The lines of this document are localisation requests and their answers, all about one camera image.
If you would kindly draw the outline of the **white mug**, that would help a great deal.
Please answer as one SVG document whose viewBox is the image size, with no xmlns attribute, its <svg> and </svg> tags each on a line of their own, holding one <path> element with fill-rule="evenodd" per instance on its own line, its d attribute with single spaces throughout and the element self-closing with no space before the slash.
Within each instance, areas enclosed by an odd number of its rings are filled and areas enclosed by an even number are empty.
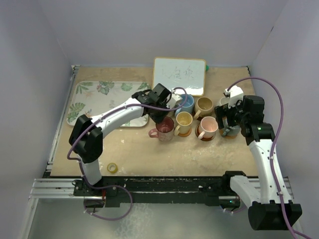
<svg viewBox="0 0 319 239">
<path fill-rule="evenodd" d="M 218 101 L 218 104 L 217 106 L 228 106 L 228 103 L 229 103 L 229 98 L 228 97 L 222 97 L 219 101 Z"/>
</svg>

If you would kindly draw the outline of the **red floral mug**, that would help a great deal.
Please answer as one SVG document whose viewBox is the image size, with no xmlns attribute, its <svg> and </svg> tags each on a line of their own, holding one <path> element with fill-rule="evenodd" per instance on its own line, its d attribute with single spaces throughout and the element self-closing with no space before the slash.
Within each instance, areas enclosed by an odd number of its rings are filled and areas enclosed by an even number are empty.
<svg viewBox="0 0 319 239">
<path fill-rule="evenodd" d="M 155 128 L 149 131 L 150 138 L 157 138 L 159 141 L 168 142 L 174 135 L 174 121 L 165 117 L 161 123 L 156 123 Z"/>
</svg>

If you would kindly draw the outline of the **grey stoneware cup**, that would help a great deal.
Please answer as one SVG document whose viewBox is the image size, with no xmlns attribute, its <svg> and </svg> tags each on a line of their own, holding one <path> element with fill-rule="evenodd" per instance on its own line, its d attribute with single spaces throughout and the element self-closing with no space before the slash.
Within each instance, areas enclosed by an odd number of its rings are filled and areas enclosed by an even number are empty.
<svg viewBox="0 0 319 239">
<path fill-rule="evenodd" d="M 240 133 L 240 131 L 241 131 L 241 128 L 238 125 L 226 126 L 225 128 L 221 130 L 221 135 L 227 138 L 236 138 L 237 135 Z"/>
</svg>

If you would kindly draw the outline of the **tan stoneware mug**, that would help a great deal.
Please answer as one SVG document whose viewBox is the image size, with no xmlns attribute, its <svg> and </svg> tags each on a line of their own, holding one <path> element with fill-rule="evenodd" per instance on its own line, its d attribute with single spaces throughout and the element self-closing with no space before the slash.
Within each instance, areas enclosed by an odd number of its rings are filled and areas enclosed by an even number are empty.
<svg viewBox="0 0 319 239">
<path fill-rule="evenodd" d="M 194 119 L 211 116 L 213 112 L 213 101 L 207 97 L 200 97 L 194 104 Z"/>
</svg>

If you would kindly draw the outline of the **pink mug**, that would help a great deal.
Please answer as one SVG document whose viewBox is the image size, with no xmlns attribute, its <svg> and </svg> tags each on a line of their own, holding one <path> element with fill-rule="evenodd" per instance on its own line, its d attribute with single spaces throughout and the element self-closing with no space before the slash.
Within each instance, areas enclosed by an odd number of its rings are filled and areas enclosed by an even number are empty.
<svg viewBox="0 0 319 239">
<path fill-rule="evenodd" d="M 216 135 L 218 124 L 214 117 L 204 117 L 199 126 L 199 138 L 210 138 Z"/>
</svg>

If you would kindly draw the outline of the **pale yellow mug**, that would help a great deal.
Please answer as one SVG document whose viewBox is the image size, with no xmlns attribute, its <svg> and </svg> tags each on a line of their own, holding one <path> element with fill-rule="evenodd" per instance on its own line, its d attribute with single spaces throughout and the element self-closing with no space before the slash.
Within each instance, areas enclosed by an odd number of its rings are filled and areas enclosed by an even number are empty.
<svg viewBox="0 0 319 239">
<path fill-rule="evenodd" d="M 180 112 L 176 119 L 177 126 L 174 130 L 174 134 L 187 133 L 191 129 L 193 122 L 193 116 L 188 112 Z"/>
</svg>

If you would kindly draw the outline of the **ringed brown wood coaster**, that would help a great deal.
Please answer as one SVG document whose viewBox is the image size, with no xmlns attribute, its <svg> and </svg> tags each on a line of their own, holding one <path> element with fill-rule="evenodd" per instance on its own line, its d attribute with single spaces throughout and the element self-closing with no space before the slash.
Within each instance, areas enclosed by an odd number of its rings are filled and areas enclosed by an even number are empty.
<svg viewBox="0 0 319 239">
<path fill-rule="evenodd" d="M 196 137 L 199 139 L 199 140 L 201 140 L 201 141 L 211 141 L 211 140 L 213 140 L 213 139 L 215 139 L 215 136 L 216 135 L 214 135 L 214 136 L 212 136 L 212 137 L 210 137 L 210 138 L 199 138 L 199 135 L 200 135 L 200 133 L 199 133 L 199 126 L 200 125 L 197 125 L 197 127 L 196 127 L 196 130 L 195 130 L 195 135 L 196 135 Z"/>
</svg>

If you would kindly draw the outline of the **light blue mug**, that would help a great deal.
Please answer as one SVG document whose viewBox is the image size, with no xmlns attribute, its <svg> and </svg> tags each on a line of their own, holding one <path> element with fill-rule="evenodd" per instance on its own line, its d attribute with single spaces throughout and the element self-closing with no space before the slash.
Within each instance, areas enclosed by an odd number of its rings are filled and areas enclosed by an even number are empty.
<svg viewBox="0 0 319 239">
<path fill-rule="evenodd" d="M 186 103 L 183 105 L 183 107 L 181 107 L 180 109 L 175 111 L 174 116 L 177 117 L 177 115 L 180 112 L 188 112 L 188 113 L 192 114 L 192 110 L 193 110 L 193 107 L 194 107 L 194 98 L 193 98 L 193 96 L 189 95 L 189 94 L 182 94 L 180 96 L 182 97 L 181 103 L 184 102 L 185 98 L 186 98 Z"/>
</svg>

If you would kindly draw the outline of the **floral serving tray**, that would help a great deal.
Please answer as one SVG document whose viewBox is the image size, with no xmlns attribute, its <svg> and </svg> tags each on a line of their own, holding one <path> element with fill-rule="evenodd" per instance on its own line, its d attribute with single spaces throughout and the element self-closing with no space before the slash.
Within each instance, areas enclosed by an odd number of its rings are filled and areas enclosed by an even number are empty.
<svg viewBox="0 0 319 239">
<path fill-rule="evenodd" d="M 89 118 L 100 115 L 122 104 L 133 93 L 149 88 L 146 82 L 82 81 L 75 87 L 67 123 L 74 126 L 81 115 Z"/>
</svg>

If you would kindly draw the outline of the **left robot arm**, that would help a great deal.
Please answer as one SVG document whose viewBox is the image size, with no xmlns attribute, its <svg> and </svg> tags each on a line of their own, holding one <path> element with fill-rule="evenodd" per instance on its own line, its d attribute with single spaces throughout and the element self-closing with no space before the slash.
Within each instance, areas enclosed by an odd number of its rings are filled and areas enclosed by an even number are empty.
<svg viewBox="0 0 319 239">
<path fill-rule="evenodd" d="M 160 123 L 171 109 L 172 93 L 162 84 L 152 90 L 138 91 L 121 105 L 95 117 L 80 116 L 71 132 L 69 143 L 74 158 L 80 164 L 87 182 L 85 190 L 91 195 L 101 193 L 103 184 L 98 159 L 103 152 L 103 139 L 121 125 L 148 115 Z"/>
</svg>

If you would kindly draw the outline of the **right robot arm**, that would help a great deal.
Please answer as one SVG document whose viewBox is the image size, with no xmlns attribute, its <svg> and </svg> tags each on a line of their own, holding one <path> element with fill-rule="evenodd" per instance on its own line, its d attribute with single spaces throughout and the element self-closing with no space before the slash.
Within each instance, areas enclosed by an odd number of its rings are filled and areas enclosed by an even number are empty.
<svg viewBox="0 0 319 239">
<path fill-rule="evenodd" d="M 223 104 L 215 107 L 220 129 L 227 126 L 241 128 L 258 170 L 260 189 L 257 190 L 241 173 L 222 182 L 227 195 L 236 193 L 248 208 L 251 228 L 260 230 L 289 230 L 302 215 L 300 204 L 295 204 L 285 186 L 275 153 L 275 133 L 264 122 L 264 99 L 258 96 L 226 96 Z"/>
</svg>

